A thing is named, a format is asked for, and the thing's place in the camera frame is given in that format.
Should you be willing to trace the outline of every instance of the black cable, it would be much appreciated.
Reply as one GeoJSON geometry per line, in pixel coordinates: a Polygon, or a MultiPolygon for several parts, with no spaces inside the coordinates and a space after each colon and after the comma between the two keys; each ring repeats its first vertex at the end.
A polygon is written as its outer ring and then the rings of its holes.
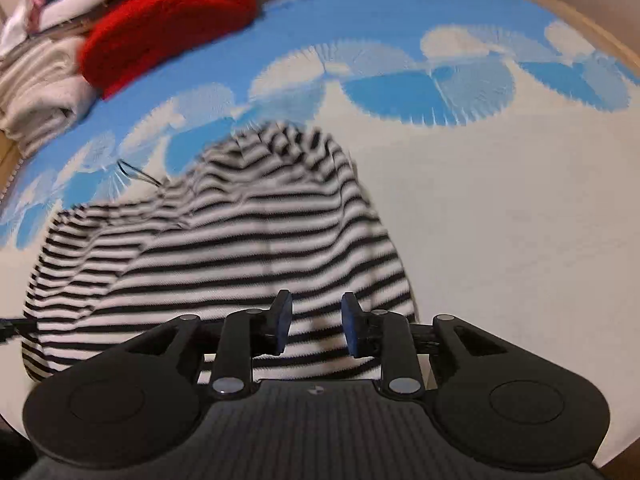
{"type": "Polygon", "coordinates": [[[38,324],[35,319],[20,317],[15,319],[0,318],[0,344],[6,343],[10,339],[18,336],[26,336],[38,331],[38,324]]]}
{"type": "Polygon", "coordinates": [[[119,158],[117,161],[117,164],[118,164],[118,168],[124,174],[124,176],[126,176],[127,178],[130,178],[131,180],[141,180],[142,182],[153,184],[156,187],[162,186],[162,182],[154,179],[151,175],[146,174],[144,171],[140,170],[139,168],[132,166],[126,160],[122,160],[121,158],[119,158]],[[127,173],[127,170],[125,170],[123,166],[126,166],[130,170],[133,170],[134,173],[133,174],[127,173]]]}

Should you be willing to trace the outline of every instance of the white folded towel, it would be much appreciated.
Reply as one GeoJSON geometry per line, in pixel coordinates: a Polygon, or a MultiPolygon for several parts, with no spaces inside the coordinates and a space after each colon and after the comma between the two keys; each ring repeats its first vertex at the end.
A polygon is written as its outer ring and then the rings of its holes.
{"type": "Polygon", "coordinates": [[[0,130],[27,157],[80,120],[97,93],[78,75],[83,38],[36,44],[0,76],[0,130]]]}
{"type": "Polygon", "coordinates": [[[0,130],[27,158],[82,119],[96,98],[81,75],[38,84],[11,103],[0,130]]]}

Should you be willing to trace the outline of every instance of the wire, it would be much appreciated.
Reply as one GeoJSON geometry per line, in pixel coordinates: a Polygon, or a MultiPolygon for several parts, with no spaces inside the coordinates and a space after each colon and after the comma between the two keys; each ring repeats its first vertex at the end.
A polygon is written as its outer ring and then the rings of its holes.
{"type": "Polygon", "coordinates": [[[124,176],[126,176],[127,178],[130,178],[131,180],[140,180],[142,182],[152,184],[153,186],[156,186],[156,187],[162,186],[162,182],[154,179],[151,175],[146,174],[144,171],[139,170],[138,168],[136,168],[135,166],[132,166],[131,164],[129,164],[125,160],[122,160],[121,158],[117,160],[117,164],[118,164],[119,170],[124,174],[124,176]],[[132,170],[134,173],[133,174],[127,173],[127,170],[125,170],[123,166],[126,166],[127,168],[132,170]]]}

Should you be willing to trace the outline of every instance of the round pad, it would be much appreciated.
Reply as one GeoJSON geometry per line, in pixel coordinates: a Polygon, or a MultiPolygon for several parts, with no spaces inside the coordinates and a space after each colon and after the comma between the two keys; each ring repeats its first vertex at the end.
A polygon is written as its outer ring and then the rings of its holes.
{"type": "Polygon", "coordinates": [[[517,367],[484,356],[438,390],[435,414],[452,443],[482,462],[537,470],[589,461],[609,427],[609,407],[584,378],[540,359],[517,367]]]}
{"type": "Polygon", "coordinates": [[[193,387],[161,357],[122,352],[46,379],[27,398],[32,444],[62,462],[120,468],[188,435],[199,412],[193,387]]]}

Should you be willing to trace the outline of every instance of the red sweater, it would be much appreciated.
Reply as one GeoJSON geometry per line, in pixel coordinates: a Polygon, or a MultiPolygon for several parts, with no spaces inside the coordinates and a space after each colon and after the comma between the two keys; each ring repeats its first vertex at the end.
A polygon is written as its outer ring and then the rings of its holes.
{"type": "Polygon", "coordinates": [[[84,78],[108,98],[173,56],[249,25],[256,0],[127,0],[80,52],[84,78]]]}

